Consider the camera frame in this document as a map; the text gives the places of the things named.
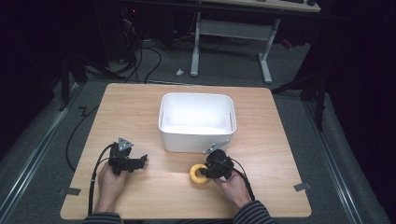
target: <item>tape strip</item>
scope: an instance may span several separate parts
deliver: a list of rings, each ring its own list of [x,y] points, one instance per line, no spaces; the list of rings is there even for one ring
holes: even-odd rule
[[[59,195],[66,195],[66,194],[70,194],[70,195],[79,195],[79,192],[81,191],[81,189],[73,189],[73,188],[61,188],[58,192]]]
[[[311,189],[311,185],[309,183],[301,183],[294,186],[295,190],[298,192],[300,190],[309,190]]]

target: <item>white plastic bin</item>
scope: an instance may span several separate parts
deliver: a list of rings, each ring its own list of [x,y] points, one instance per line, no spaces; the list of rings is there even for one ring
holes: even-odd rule
[[[167,93],[158,126],[166,150],[203,153],[213,144],[231,140],[236,130],[233,100],[220,94]]]

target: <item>wire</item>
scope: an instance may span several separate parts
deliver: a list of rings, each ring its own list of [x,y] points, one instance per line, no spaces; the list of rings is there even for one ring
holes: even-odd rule
[[[161,56],[161,54],[160,54],[157,50],[155,50],[155,49],[148,49],[148,50],[151,50],[151,51],[157,53],[158,56],[160,57],[160,60],[158,61],[157,65],[146,75],[146,77],[145,77],[145,84],[148,83],[149,76],[151,75],[152,72],[155,71],[155,69],[157,69],[157,68],[160,66],[161,61],[163,60],[163,57]]]
[[[132,75],[135,73],[136,75],[136,84],[138,84],[140,82],[139,80],[139,76],[137,75],[137,68],[140,66],[140,64],[142,63],[142,58],[143,58],[143,53],[142,53],[142,43],[140,43],[139,45],[139,49],[140,49],[140,58],[139,58],[139,63],[136,66],[136,63],[134,64],[134,71],[131,72],[131,74],[125,78],[124,83],[127,83],[129,81],[129,79],[132,77]]]
[[[89,195],[89,199],[88,199],[88,215],[92,214],[92,208],[93,208],[93,192],[95,190],[95,179],[96,179],[96,172],[98,169],[99,164],[102,161],[105,161],[106,159],[102,160],[103,154],[105,154],[105,152],[114,146],[113,144],[108,145],[107,147],[105,147],[105,149],[103,149],[102,153],[100,154],[98,161],[96,162],[95,168],[93,169],[93,173],[92,173],[92,178],[91,178],[91,184],[90,184],[90,195]]]
[[[90,116],[91,113],[93,113],[93,111],[95,111],[97,108],[99,107],[99,105],[97,105],[94,109],[92,109],[90,112],[88,112],[88,114],[84,115],[84,118],[78,123],[78,125],[76,126],[76,128],[73,130],[73,132],[70,134],[69,139],[67,140],[67,144],[66,144],[66,161],[67,164],[69,165],[70,169],[72,169],[73,172],[76,171],[76,168],[73,167],[72,163],[69,160],[69,146],[70,146],[70,142],[72,141],[72,138],[74,136],[74,134],[76,133],[77,129],[79,128],[79,126],[82,124],[82,122]]]
[[[231,41],[231,40],[229,40],[229,39],[230,39],[230,38],[224,38],[224,42],[227,43],[227,44],[233,44],[233,45],[239,45],[239,46],[245,46],[245,45],[249,45],[249,44],[253,44],[253,43],[255,43],[255,42],[258,42],[258,40],[249,39],[249,40],[246,40],[246,41],[243,42],[243,43],[238,43],[238,42],[236,42],[236,41]]]
[[[103,161],[107,161],[107,160],[110,160],[110,158],[102,159],[99,163],[102,163]]]
[[[175,45],[178,45],[178,46],[181,46],[181,47],[189,47],[189,46],[192,46],[192,45],[194,45],[194,40],[193,39],[191,39],[192,37],[194,37],[194,35],[191,35],[191,36],[187,36],[186,38],[184,38],[184,39],[180,39],[180,40],[178,40],[177,42],[175,42]]]
[[[202,48],[202,49],[218,49],[218,48],[220,48],[224,42],[224,38],[221,36],[212,36],[212,37],[213,37],[212,39],[215,39],[215,40],[219,39],[219,43],[217,46],[215,46],[214,48],[207,48],[207,47],[204,47],[202,44],[200,44],[199,45],[200,48]]]
[[[174,39],[175,41],[178,41],[178,40],[181,40],[181,39],[184,39],[184,38],[189,38],[190,36],[192,36],[192,35],[190,35],[190,33],[191,33],[191,30],[192,30],[192,27],[194,26],[194,22],[195,22],[196,16],[197,16],[197,13],[195,12],[194,16],[192,17],[192,22],[191,22],[191,26],[190,26],[189,31],[185,35],[183,35],[181,38]]]
[[[244,180],[244,182],[245,182],[245,186],[247,187],[247,192],[248,192],[248,195],[249,195],[251,201],[255,201],[255,200],[256,200],[256,198],[254,197],[254,194],[253,194],[253,190],[252,190],[252,188],[251,188],[251,186],[250,186],[250,182],[248,181],[248,176],[247,176],[247,174],[245,173],[244,168],[242,167],[242,165],[241,165],[238,161],[232,159],[232,161],[236,161],[236,163],[238,163],[239,166],[242,168],[242,170],[244,171],[243,174],[242,174],[240,171],[238,171],[237,169],[233,168],[232,166],[229,166],[229,165],[227,165],[227,164],[224,164],[224,163],[221,162],[221,161],[216,161],[216,160],[212,160],[212,159],[209,159],[209,160],[210,160],[210,161],[213,161],[213,162],[215,162],[215,163],[218,163],[218,164],[220,164],[220,165],[222,165],[222,166],[224,166],[224,167],[227,167],[227,168],[229,168],[229,169],[231,169],[231,170],[234,170],[237,174],[239,174],[239,175],[242,177],[242,179]]]
[[[124,35],[127,38],[127,50],[126,50],[127,52],[126,52],[125,60],[129,61],[129,62],[128,62],[127,65],[125,65],[121,69],[112,72],[112,73],[117,74],[117,75],[121,74],[121,73],[124,73],[124,72],[130,70],[132,67],[135,66],[136,57],[134,56],[134,53],[131,53],[131,52],[135,50],[134,43],[137,43],[137,41],[139,41],[138,39],[139,39],[139,36],[140,36],[140,33],[141,33],[140,31],[138,31],[138,32],[136,31],[136,29],[134,28],[134,25],[130,21],[125,20],[125,19],[123,19],[122,21],[125,21],[128,24],[128,26],[129,26],[128,29],[130,29],[131,27],[133,28],[133,35],[132,35],[132,38],[129,38],[129,36],[128,36],[129,32],[128,33],[124,32]],[[102,76],[103,75],[103,73],[92,71],[91,69],[89,69],[87,67],[85,67],[85,71],[87,73],[95,75],[95,76]]]
[[[152,49],[152,48],[155,48],[155,47],[158,46],[158,42],[159,42],[159,41],[156,40],[156,39],[145,39],[145,40],[142,41],[142,46],[143,46],[143,42],[146,42],[146,43],[148,43],[148,42],[154,42],[154,45],[153,45],[153,46],[149,46],[149,47],[145,46],[145,47],[144,47],[144,49]]]

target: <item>dark background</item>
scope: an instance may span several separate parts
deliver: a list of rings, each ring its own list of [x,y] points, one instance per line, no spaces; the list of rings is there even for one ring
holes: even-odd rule
[[[284,19],[276,43],[287,39],[293,46],[311,43],[296,79],[326,73],[326,91],[352,151],[372,189],[396,222],[395,105],[396,6],[393,1],[318,1],[323,15],[351,18],[349,22]],[[52,87],[62,73],[69,50],[81,53],[102,66],[124,58],[121,26],[107,26],[117,7],[96,10],[73,1],[2,1],[1,47],[1,158],[29,122],[52,99]],[[169,45],[190,28],[183,18],[191,12],[139,8],[139,26],[148,35]],[[224,19],[239,20],[235,16]]]

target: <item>hand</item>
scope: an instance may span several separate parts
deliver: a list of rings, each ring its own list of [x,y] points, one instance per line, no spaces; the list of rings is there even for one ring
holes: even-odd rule
[[[122,193],[127,171],[121,171],[120,175],[113,174],[113,169],[106,162],[98,175],[99,201],[96,212],[113,212],[117,198]]]
[[[245,181],[236,171],[231,171],[232,175],[228,180],[213,179],[213,181],[224,192],[225,196],[241,209],[245,204],[250,203]]]

